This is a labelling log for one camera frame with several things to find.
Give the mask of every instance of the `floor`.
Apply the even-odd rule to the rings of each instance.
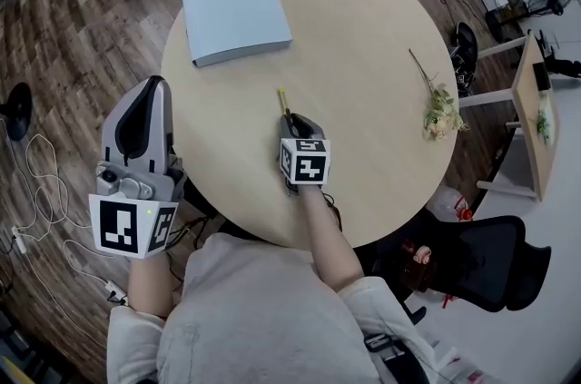
[[[419,1],[448,40],[455,24],[446,7],[440,0]],[[474,28],[481,47],[493,44],[479,0],[448,0],[448,3],[456,22],[464,20]],[[159,73],[165,39],[181,6],[181,0],[0,2],[0,58],[4,61],[0,64],[0,99],[22,81],[31,85],[34,95],[31,130],[14,146],[17,160],[25,168],[25,146],[34,134],[41,133],[52,141],[60,175],[68,186],[69,216],[75,222],[89,222],[86,196],[94,189],[103,119],[126,90]],[[509,55],[488,58],[479,66],[474,93],[508,87],[513,76]],[[511,121],[515,112],[501,103],[472,108],[463,114],[470,130],[458,137],[446,180],[472,202],[477,195],[474,183],[490,173],[497,150],[507,137],[503,124]],[[30,165],[38,172],[54,172],[54,159],[47,143],[37,141],[31,146]],[[8,241],[10,228],[14,224],[27,225],[34,215],[4,140],[0,140],[0,175],[0,236]],[[34,192],[38,184],[29,181]],[[44,181],[48,181],[45,185],[51,189],[53,206],[57,206],[54,179]],[[182,211],[184,220],[199,214],[188,208]],[[47,226],[41,219],[29,231],[40,237]],[[0,277],[10,276],[10,262],[15,268],[15,286],[3,302],[30,331],[51,342],[88,379],[104,382],[105,351],[94,340],[105,343],[107,318],[113,304],[106,301],[99,281],[82,276],[67,265],[62,247],[69,237],[91,245],[92,234],[70,222],[58,223],[51,231],[40,242],[27,241],[30,262],[63,310],[93,338],[63,316],[33,275],[28,260],[16,251],[10,260],[0,258]],[[126,285],[127,261],[100,258],[73,244],[68,247],[77,267]],[[188,236],[172,252],[178,274],[183,271],[191,247],[192,236]]]

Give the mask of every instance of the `desk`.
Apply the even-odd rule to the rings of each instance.
[[[278,169],[277,95],[331,142],[329,183],[352,246],[407,222],[438,187],[454,149],[422,136],[428,89],[409,48],[458,99],[448,51],[417,0],[281,0],[290,48],[196,68],[183,13],[162,76],[172,88],[176,152],[203,196],[244,230],[307,248],[296,197]]]
[[[553,89],[549,89],[547,95],[553,110],[553,117],[555,118],[555,130],[553,143],[551,145],[545,145],[543,139],[537,135],[537,117],[541,94],[537,88],[537,79],[535,78],[533,64],[542,63],[543,55],[538,48],[535,35],[531,32],[524,37],[483,50],[478,54],[478,58],[497,54],[520,45],[524,45],[525,49],[518,64],[517,75],[509,89],[464,97],[460,99],[459,103],[460,108],[502,101],[511,101],[514,103],[519,123],[509,123],[508,125],[522,128],[533,176],[533,188],[496,184],[486,181],[478,181],[477,187],[480,189],[532,197],[542,201],[547,189],[551,169],[553,168],[553,161],[555,160],[555,149],[559,138],[560,124],[556,110],[555,95]]]

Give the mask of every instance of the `person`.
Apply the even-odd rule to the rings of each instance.
[[[298,199],[310,252],[213,234],[175,307],[166,254],[132,260],[131,308],[111,312],[109,384],[395,383],[364,343],[376,333],[402,340],[433,382],[432,348],[385,281],[364,277],[319,187]]]

